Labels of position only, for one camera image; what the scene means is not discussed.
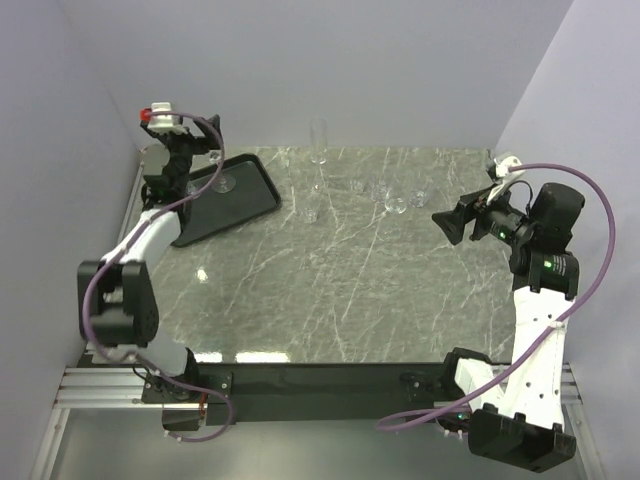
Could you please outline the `small clear shot glass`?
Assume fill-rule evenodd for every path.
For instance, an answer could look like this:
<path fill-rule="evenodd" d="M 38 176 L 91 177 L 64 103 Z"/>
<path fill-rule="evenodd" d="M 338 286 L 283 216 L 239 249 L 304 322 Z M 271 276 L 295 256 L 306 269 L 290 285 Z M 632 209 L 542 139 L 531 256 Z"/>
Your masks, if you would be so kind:
<path fill-rule="evenodd" d="M 320 210 L 318 198 L 308 198 L 302 202 L 301 216 L 305 223 L 313 224 L 317 221 Z"/>

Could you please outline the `round clear stemless glass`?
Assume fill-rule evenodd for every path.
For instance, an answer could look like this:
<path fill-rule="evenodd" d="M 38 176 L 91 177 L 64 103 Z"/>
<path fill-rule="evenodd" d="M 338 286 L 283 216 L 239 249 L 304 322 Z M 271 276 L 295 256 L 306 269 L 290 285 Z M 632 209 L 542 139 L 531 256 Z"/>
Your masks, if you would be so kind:
<path fill-rule="evenodd" d="M 407 193 L 403 188 L 390 187 L 385 195 L 384 207 L 390 214 L 403 214 L 408 208 Z"/>

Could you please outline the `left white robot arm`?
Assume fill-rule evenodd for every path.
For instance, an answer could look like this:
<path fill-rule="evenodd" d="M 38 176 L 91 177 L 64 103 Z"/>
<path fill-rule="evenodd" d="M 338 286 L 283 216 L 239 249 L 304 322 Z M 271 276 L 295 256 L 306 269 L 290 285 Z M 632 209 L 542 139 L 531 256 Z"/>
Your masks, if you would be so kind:
<path fill-rule="evenodd" d="M 224 149 L 218 115 L 191 118 L 199 135 L 185 118 L 142 110 L 140 126 L 156 142 L 142 155 L 139 220 L 113 250 L 77 270 L 79 329 L 96 358 L 143 366 L 151 387 L 178 402 L 202 393 L 201 377 L 193 352 L 159 332 L 150 272 L 189 223 L 200 194 L 188 187 L 194 156 Z"/>

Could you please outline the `clear ribbed tumbler glass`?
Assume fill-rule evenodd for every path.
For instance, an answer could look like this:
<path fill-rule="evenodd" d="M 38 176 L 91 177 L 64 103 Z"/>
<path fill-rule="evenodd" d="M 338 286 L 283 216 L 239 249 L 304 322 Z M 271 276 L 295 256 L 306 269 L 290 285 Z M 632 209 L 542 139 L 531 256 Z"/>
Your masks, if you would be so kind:
<path fill-rule="evenodd" d="M 416 182 L 409 189 L 408 204 L 413 208 L 422 208 L 427 205 L 433 194 L 433 183 L 426 181 Z"/>

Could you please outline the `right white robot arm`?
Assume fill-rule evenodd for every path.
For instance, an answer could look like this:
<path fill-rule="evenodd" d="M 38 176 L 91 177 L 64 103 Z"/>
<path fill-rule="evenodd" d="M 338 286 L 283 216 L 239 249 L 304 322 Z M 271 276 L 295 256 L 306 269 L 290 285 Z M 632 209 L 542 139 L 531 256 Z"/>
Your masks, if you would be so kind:
<path fill-rule="evenodd" d="M 449 398 L 468 399 L 472 454 L 543 473 L 577 449 L 561 407 L 567 324 L 560 316 L 577 297 L 580 267 L 567 246 L 585 198 L 569 186 L 546 183 L 521 212 L 510 196 L 483 189 L 432 216 L 452 244 L 472 223 L 471 240 L 491 235 L 510 247 L 515 306 L 514 371 L 495 374 L 486 355 L 456 348 L 445 359 L 440 386 Z"/>

